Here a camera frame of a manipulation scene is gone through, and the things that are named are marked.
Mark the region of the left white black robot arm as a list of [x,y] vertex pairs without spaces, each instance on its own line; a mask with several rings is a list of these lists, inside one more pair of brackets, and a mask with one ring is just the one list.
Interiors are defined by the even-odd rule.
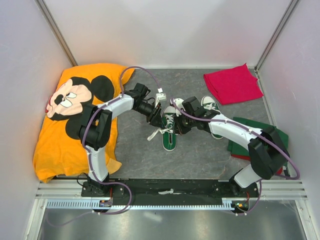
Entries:
[[150,90],[137,83],[134,89],[122,92],[116,98],[100,105],[87,105],[83,109],[79,138],[86,150],[89,166],[89,178],[95,181],[92,191],[99,197],[106,196],[110,185],[106,182],[109,171],[106,165],[105,147],[111,136],[112,121],[119,115],[134,110],[146,116],[146,122],[156,128],[162,128],[161,101],[167,99],[162,89],[158,89],[154,103],[148,103],[145,97]]

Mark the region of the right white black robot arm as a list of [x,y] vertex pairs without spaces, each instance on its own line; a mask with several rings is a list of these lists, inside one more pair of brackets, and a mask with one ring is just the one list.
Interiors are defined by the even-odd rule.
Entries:
[[248,151],[250,165],[236,173],[229,184],[233,196],[242,196],[254,182],[271,179],[288,162],[289,153],[273,126],[261,129],[239,123],[215,109],[204,108],[196,97],[172,98],[170,103],[184,117],[183,127],[222,136]]

